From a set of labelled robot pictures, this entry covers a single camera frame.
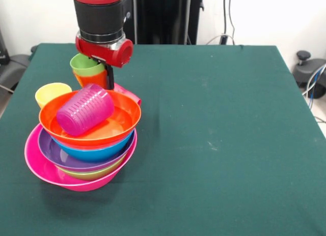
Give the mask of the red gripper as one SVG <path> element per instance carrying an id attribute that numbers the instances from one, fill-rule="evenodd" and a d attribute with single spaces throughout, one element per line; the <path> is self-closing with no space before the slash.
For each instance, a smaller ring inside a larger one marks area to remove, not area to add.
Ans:
<path id="1" fill-rule="evenodd" d="M 126 39 L 125 35 L 123 35 L 123 37 L 117 42 L 96 44 L 84 40 L 81 37 L 80 32 L 78 32 L 75 39 L 75 45 L 81 54 L 102 63 L 106 71 L 106 78 L 102 87 L 107 90 L 114 90 L 115 81 L 112 66 L 121 68 L 129 63 L 133 54 L 132 41 Z"/>

